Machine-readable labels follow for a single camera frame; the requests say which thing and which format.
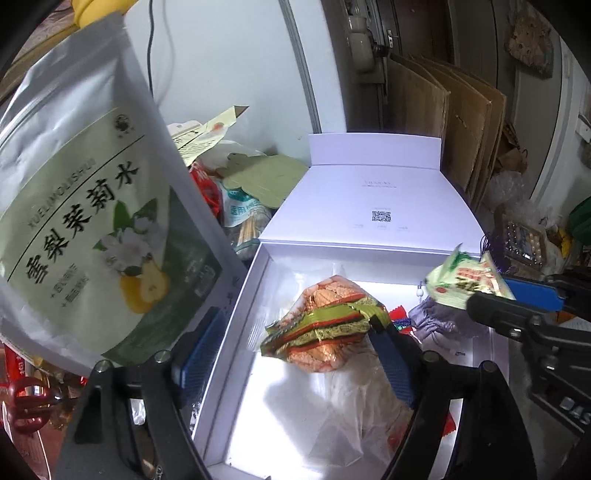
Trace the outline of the green gold snack packet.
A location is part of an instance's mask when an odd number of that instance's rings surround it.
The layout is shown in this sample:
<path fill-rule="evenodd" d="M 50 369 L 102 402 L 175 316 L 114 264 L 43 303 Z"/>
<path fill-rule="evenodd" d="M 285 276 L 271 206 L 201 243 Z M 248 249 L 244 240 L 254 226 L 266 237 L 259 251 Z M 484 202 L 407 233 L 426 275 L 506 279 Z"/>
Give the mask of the green gold snack packet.
<path fill-rule="evenodd" d="M 304 372 L 335 371 L 360 351 L 373 322 L 391 324 L 385 305 L 335 275 L 304 289 L 290 311 L 266 327 L 259 351 Z"/>

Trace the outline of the yellow plastic pot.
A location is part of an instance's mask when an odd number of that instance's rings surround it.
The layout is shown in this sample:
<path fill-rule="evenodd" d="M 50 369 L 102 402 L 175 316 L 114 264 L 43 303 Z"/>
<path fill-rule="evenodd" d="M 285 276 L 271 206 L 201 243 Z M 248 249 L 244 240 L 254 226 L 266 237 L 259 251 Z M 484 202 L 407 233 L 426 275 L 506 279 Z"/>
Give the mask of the yellow plastic pot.
<path fill-rule="evenodd" d="M 74 22 L 83 28 L 111 13 L 125 14 L 136 0 L 72 0 Z"/>

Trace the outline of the green shopping bag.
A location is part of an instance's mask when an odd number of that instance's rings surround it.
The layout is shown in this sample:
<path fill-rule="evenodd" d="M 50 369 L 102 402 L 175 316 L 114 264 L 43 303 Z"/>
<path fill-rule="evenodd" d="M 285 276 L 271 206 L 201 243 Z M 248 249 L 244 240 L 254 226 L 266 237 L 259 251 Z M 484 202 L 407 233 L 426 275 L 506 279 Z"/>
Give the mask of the green shopping bag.
<path fill-rule="evenodd" d="M 582 245 L 591 244 L 591 197 L 580 202 L 570 213 L 567 231 Z"/>

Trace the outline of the brown cardboard sheets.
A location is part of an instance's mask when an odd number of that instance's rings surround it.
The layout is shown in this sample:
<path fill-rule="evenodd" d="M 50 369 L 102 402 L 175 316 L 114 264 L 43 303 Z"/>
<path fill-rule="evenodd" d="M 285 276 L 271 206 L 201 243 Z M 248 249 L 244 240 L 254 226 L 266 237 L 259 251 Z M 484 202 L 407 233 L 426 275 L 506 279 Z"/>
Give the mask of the brown cardboard sheets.
<path fill-rule="evenodd" d="M 386 67 L 385 129 L 439 138 L 441 171 L 477 209 L 496 160 L 506 96 L 441 60 L 392 53 Z"/>

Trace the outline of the lavender drawstring pouch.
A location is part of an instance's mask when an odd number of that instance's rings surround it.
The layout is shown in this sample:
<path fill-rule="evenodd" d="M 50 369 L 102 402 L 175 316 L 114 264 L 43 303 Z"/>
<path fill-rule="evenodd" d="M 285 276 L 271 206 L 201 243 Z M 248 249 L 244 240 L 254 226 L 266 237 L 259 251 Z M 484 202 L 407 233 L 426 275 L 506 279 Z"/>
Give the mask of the lavender drawstring pouch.
<path fill-rule="evenodd" d="M 446 306 L 427 297 L 409 313 L 408 318 L 416 329 L 420 341 L 435 333 L 452 340 L 474 338 L 479 335 L 479 325 L 474 323 L 463 309 Z"/>

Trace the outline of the egg carton box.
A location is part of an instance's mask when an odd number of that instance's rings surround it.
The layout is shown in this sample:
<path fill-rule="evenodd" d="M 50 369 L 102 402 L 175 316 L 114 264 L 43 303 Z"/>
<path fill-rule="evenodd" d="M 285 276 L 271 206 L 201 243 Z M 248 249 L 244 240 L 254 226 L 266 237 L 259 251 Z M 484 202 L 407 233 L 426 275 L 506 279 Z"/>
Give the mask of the egg carton box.
<path fill-rule="evenodd" d="M 542 234 L 511 218 L 502 220 L 502 246 L 511 260 L 540 271 L 546 262 Z"/>

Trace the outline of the white rice cooker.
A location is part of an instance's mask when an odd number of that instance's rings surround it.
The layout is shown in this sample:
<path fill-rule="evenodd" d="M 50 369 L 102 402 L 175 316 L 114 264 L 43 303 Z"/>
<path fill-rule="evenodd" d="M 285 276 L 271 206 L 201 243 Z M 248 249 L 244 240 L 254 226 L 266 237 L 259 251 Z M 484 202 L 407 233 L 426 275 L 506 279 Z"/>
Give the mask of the white rice cooker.
<path fill-rule="evenodd" d="M 353 57 L 356 73 L 366 74 L 375 68 L 373 42 L 367 19 L 363 16 L 351 15 L 349 22 L 349 48 Z"/>

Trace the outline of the light green snack packet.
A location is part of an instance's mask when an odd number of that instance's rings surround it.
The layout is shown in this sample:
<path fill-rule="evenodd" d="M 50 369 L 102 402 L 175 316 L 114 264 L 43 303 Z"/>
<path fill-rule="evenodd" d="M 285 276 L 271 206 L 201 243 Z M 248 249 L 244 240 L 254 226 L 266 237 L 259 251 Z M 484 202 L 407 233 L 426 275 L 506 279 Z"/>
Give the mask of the light green snack packet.
<path fill-rule="evenodd" d="M 435 302 L 461 310 L 466 309 L 468 299 L 478 292 L 515 299 L 489 252 L 476 259 L 461 251 L 460 245 L 427 275 L 425 287 Z"/>

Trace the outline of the lavender open gift box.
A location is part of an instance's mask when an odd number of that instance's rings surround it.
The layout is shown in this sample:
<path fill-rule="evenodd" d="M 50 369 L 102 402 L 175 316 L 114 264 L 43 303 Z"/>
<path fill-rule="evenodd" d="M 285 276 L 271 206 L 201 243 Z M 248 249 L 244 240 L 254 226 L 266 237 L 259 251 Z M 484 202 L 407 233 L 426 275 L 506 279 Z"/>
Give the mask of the lavender open gift box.
<path fill-rule="evenodd" d="M 414 397 L 372 315 L 473 367 L 506 345 L 468 297 L 509 289 L 440 169 L 442 142 L 311 137 L 311 168 L 263 231 L 193 434 L 215 479 L 378 479 L 402 450 Z"/>

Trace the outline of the red white snack packet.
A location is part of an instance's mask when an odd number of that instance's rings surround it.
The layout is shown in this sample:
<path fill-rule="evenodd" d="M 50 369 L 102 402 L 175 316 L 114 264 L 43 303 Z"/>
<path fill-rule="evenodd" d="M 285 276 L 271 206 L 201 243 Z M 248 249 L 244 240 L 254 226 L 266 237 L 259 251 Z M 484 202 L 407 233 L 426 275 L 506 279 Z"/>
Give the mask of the red white snack packet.
<path fill-rule="evenodd" d="M 389 316 L 394 327 L 401 334 L 411 336 L 417 342 L 420 342 L 418 329 L 413 325 L 412 320 L 408 318 L 407 311 L 402 305 L 391 310 Z M 455 431 L 456 422 L 454 421 L 452 414 L 448 413 L 442 437 L 446 437 Z"/>

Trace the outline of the silver pear jasmine tea pouch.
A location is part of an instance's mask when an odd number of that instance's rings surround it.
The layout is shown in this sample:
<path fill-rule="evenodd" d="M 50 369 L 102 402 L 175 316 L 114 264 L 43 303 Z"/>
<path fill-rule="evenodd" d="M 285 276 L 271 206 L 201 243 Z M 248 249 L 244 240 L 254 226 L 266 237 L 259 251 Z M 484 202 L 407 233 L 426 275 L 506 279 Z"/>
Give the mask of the silver pear jasmine tea pouch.
<path fill-rule="evenodd" d="M 42 57 L 1 120 L 2 340 L 83 376 L 140 363 L 244 279 L 121 16 Z"/>

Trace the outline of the clear bag with white coil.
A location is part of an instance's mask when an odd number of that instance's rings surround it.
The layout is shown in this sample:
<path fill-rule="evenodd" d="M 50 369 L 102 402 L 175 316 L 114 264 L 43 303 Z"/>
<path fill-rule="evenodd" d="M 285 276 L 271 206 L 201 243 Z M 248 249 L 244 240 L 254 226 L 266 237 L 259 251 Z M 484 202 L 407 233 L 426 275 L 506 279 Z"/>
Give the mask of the clear bag with white coil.
<path fill-rule="evenodd" d="M 341 368 L 322 377 L 328 414 L 308 460 L 327 467 L 349 467 L 362 460 L 388 466 L 413 410 L 394 393 L 370 341 L 356 345 Z"/>

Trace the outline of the hanging brown patterned bag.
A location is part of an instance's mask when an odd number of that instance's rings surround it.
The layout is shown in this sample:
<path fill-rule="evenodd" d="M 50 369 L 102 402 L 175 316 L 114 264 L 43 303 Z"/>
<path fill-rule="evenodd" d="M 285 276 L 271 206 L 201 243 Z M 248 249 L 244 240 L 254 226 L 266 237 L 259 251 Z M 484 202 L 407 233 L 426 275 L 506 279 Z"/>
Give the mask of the hanging brown patterned bag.
<path fill-rule="evenodd" d="M 552 27 L 529 1 L 514 1 L 505 50 L 540 78 L 553 76 Z"/>

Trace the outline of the red handled scissors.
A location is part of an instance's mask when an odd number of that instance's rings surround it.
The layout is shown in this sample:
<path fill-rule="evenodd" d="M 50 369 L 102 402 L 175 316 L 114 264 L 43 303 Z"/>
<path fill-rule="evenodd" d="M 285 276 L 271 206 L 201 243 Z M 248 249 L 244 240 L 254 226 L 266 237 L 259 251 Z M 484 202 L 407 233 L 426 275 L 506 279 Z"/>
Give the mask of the red handled scissors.
<path fill-rule="evenodd" d="M 39 431 L 64 400 L 59 390 L 35 377 L 12 381 L 8 387 L 7 413 L 11 427 L 20 434 Z"/>

